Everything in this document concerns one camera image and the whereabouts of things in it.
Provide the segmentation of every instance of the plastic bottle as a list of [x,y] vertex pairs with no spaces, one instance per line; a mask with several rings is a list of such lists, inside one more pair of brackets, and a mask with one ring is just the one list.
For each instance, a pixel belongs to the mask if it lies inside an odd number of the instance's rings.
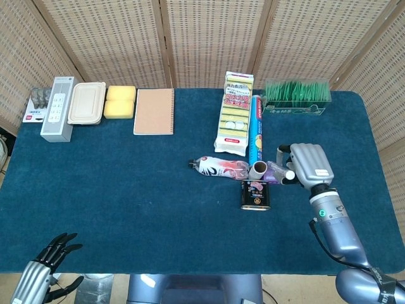
[[222,160],[203,156],[197,160],[189,160],[189,167],[206,176],[224,176],[231,179],[247,179],[249,164],[241,160]]

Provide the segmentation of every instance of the food container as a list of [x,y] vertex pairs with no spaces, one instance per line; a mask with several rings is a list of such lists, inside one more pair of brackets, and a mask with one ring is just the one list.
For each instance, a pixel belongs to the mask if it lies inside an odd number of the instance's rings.
[[68,124],[97,125],[103,114],[105,82],[83,82],[73,89]]

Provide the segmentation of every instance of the blue tablecloth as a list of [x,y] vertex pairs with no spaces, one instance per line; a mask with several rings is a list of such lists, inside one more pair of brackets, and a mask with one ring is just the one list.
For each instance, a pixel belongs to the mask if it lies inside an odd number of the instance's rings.
[[[84,247],[59,270],[81,273],[334,274],[318,246],[309,192],[272,186],[271,210],[240,209],[240,182],[187,166],[214,153],[223,90],[177,89],[175,135],[134,136],[133,120],[75,126],[48,143],[23,124],[0,190],[0,271],[22,271],[55,235]],[[321,116],[263,116],[263,157],[276,147],[321,144],[370,262],[405,266],[405,251],[361,98],[333,92]]]

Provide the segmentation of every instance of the sponge package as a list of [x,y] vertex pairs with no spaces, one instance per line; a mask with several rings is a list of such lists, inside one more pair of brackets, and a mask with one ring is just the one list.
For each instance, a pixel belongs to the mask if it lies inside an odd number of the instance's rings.
[[132,85],[109,86],[104,117],[108,119],[133,118],[135,96],[136,88]]

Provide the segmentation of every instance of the wicker screen panel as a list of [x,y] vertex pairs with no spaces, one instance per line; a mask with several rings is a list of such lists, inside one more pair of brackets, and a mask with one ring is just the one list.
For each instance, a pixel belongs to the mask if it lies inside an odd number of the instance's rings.
[[166,0],[178,87],[223,87],[247,73],[264,0]]
[[0,127],[16,135],[31,88],[76,75],[24,0],[0,5]]
[[405,242],[405,153],[383,163],[402,239]]
[[88,81],[166,87],[152,1],[43,0]]
[[339,87],[362,95],[379,150],[405,137],[404,62],[402,12]]
[[279,0],[255,83],[268,78],[330,80],[389,0]]

